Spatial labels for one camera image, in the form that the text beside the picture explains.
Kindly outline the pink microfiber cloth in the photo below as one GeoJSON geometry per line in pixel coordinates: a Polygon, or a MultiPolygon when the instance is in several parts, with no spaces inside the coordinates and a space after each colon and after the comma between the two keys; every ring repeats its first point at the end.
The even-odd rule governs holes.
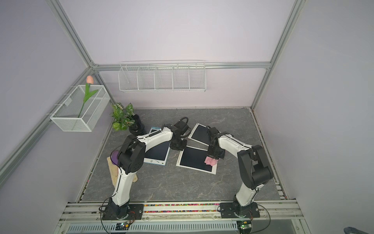
{"type": "Polygon", "coordinates": [[[211,158],[211,157],[206,157],[205,161],[204,161],[204,163],[206,165],[210,165],[210,166],[215,166],[217,164],[217,162],[218,162],[217,159],[214,159],[214,158],[211,158]]]}

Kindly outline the white drawing tablet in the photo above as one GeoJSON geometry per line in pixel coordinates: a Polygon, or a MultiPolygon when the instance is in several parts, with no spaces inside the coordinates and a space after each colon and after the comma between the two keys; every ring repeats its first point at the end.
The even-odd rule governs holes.
{"type": "Polygon", "coordinates": [[[191,139],[195,142],[201,143],[206,146],[209,146],[210,143],[206,126],[199,123],[196,123],[188,139],[191,139]]]}
{"type": "Polygon", "coordinates": [[[180,152],[176,166],[215,175],[217,165],[207,165],[206,157],[207,150],[187,146],[180,152]]]}

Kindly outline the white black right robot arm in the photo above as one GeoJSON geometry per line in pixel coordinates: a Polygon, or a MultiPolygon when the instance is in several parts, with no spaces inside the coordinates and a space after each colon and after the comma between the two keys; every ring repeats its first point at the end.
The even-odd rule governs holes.
{"type": "Polygon", "coordinates": [[[245,144],[227,132],[215,127],[207,127],[209,146],[205,164],[214,166],[228,152],[238,160],[242,185],[233,201],[220,203],[221,218],[260,217],[258,204],[254,198],[273,177],[274,172],[266,152],[261,145],[245,144]]]}

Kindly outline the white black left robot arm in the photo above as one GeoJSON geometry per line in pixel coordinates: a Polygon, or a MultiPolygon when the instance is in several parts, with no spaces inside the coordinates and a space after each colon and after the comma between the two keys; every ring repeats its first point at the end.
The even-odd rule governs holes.
{"type": "Polygon", "coordinates": [[[172,150],[183,151],[187,147],[187,132],[189,118],[182,117],[175,124],[164,124],[161,129],[152,133],[134,136],[130,135],[121,145],[116,157],[118,178],[113,195],[108,198],[108,204],[100,210],[103,220],[137,219],[139,211],[130,208],[130,191],[136,172],[143,166],[146,152],[168,142],[172,150]]]}

